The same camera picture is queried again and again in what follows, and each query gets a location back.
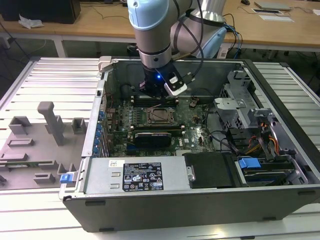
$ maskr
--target barcode sticker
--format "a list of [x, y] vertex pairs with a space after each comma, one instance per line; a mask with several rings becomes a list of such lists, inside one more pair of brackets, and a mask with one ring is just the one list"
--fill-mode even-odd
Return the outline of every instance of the barcode sticker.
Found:
[[109, 160], [109, 168], [122, 168], [125, 160]]

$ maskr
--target red wire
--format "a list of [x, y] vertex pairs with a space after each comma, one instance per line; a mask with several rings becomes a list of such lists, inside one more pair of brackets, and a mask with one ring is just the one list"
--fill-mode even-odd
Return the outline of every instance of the red wire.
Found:
[[253, 139], [255, 139], [257, 136], [252, 136], [250, 139], [249, 139], [249, 146], [248, 146], [248, 149], [251, 147], [251, 141], [253, 140]]

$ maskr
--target power supply label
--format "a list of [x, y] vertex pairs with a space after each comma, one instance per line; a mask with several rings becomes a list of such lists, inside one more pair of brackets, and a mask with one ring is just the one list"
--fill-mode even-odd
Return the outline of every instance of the power supply label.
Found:
[[125, 163], [122, 189], [125, 192], [163, 190], [161, 163]]

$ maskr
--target motherboard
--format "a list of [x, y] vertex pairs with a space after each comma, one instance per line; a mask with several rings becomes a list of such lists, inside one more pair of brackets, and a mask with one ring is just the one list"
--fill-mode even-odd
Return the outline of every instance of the motherboard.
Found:
[[208, 104], [176, 99], [175, 104], [145, 106], [122, 101], [108, 108], [104, 123], [110, 157], [182, 156], [214, 152], [206, 128]]

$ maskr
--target yellow wire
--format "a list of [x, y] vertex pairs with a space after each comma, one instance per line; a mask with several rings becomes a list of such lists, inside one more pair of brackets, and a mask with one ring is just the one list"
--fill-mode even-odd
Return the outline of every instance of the yellow wire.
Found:
[[245, 154], [250, 154], [250, 153], [254, 152], [255, 150], [257, 150], [259, 147], [260, 147], [260, 145], [257, 145], [254, 148], [252, 148], [251, 150], [247, 151]]

